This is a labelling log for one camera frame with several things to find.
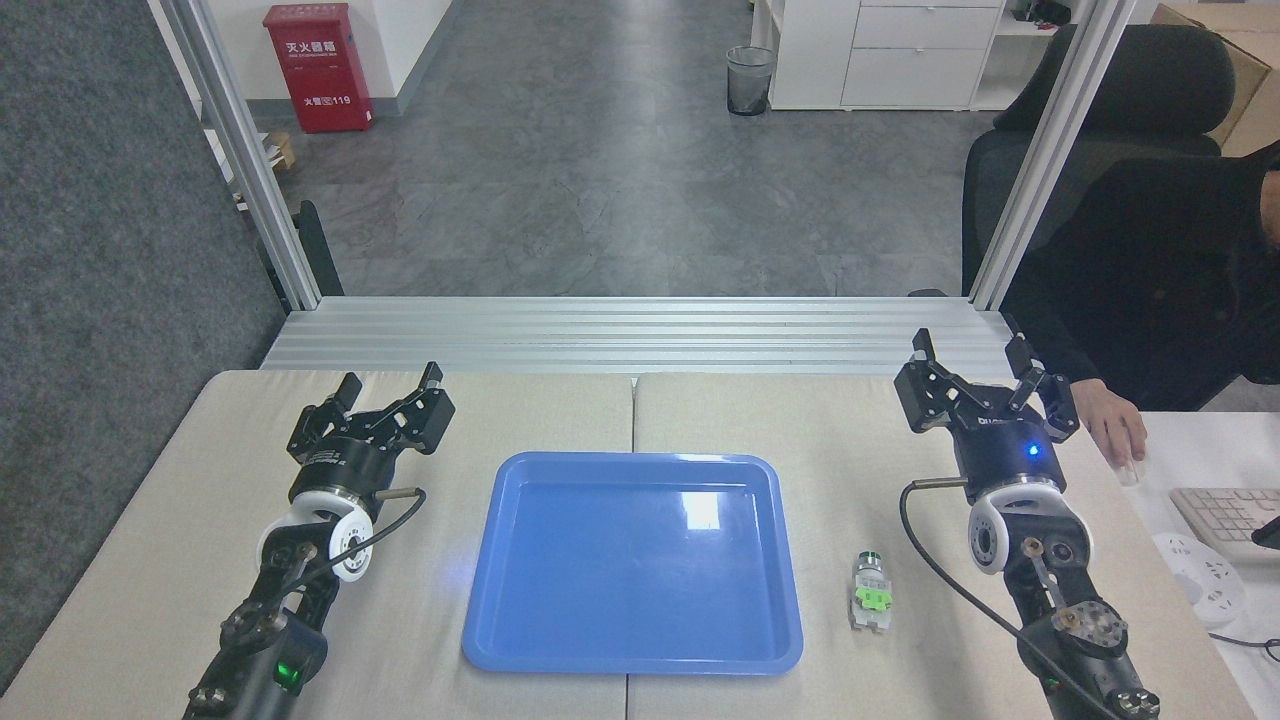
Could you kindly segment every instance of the trash can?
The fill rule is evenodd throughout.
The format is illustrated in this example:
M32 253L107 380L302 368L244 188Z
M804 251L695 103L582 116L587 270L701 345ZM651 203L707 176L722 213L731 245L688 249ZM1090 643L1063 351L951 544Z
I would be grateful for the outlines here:
M346 3L273 5L271 33L303 132L369 129L374 120Z
M759 115L769 105L769 79L777 55L764 47L740 45L726 53L728 58L728 111L735 115Z

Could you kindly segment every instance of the black jacket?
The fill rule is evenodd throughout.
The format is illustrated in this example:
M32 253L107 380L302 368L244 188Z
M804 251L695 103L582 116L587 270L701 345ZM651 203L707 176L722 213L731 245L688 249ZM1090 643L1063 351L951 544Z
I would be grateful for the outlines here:
M1242 372L1280 369L1280 261L1247 158L1121 160L1041 249L1001 310L1070 380L1102 378L1143 410L1193 410Z

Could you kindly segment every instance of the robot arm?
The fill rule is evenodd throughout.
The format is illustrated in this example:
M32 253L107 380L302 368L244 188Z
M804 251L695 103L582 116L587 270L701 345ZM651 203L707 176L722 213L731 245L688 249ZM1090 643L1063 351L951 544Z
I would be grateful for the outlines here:
M1089 529L1062 495L1053 443L1079 427L1069 383L1046 374L1021 336L1005 350L1018 379L1012 389L947 372L927 329L913 346L895 379L908 424L916 433L950 430L972 507L970 555L982 571L1004 574L1023 624L1019 655L1053 716L1158 717L1160 700L1142 687L1126 653L1128 624L1089 578ZM1046 418L1027 406L1033 393Z
M188 693L184 720L285 717L328 655L321 634L340 583L360 579L372 544L421 507L426 493L388 489L403 450L435 452L453 416L428 365L417 388L383 410L351 414L361 384L347 373L338 391L307 406L288 452L302 465L289 511L259 541L248 597L223 621L219 651ZM385 500L417 496L413 507L374 534ZM291 609L287 598L298 594Z

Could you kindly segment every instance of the blue plastic tray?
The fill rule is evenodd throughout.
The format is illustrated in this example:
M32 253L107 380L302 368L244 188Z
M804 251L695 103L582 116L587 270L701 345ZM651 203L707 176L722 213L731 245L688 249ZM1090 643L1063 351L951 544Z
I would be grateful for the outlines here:
M525 452L498 470L462 633L479 667L778 675L803 646L763 460Z

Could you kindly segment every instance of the concrete floor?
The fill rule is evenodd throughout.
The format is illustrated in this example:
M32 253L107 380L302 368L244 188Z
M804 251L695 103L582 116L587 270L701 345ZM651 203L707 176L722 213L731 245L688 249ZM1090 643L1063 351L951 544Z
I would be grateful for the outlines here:
M466 0L403 117L303 135L348 295L901 296L960 288L988 113L731 115L745 0Z

